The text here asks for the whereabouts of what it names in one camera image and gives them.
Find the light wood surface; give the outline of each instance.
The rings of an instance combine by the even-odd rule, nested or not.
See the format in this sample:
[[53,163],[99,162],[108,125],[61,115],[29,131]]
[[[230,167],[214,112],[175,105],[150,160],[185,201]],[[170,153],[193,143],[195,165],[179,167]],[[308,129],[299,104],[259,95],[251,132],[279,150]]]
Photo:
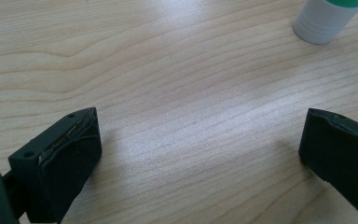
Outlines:
[[103,157],[63,223],[358,223],[297,156],[309,107],[358,121],[358,14],[316,46],[303,4],[0,1],[0,172],[96,106]]

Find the black object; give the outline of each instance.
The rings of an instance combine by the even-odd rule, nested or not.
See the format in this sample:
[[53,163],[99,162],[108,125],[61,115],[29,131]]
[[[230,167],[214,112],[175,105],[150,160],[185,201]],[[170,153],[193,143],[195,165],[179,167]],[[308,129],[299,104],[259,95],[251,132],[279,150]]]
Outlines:
[[0,223],[61,222],[101,158],[94,107],[65,116],[9,158],[0,175]]
[[309,109],[300,159],[358,210],[358,123],[339,114]]

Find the green lid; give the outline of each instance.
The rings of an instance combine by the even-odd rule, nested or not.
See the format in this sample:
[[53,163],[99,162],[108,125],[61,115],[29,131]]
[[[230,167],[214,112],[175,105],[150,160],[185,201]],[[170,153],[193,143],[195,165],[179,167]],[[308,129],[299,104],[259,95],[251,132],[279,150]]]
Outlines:
[[338,7],[358,7],[358,0],[326,0]]

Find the plastic container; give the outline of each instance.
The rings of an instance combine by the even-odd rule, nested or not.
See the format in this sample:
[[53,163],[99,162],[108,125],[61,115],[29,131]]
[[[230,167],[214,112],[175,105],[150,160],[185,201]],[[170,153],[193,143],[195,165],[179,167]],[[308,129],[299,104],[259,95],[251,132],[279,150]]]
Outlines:
[[293,23],[293,30],[307,42],[326,44],[357,12],[358,0],[308,0]]

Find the white container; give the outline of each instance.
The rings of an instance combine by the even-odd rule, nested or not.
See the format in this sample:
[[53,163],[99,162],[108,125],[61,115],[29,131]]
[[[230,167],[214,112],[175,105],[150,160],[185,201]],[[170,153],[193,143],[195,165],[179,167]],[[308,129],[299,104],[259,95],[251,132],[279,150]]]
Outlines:
[[326,44],[357,12],[358,0],[308,0],[293,23],[293,30],[307,42]]

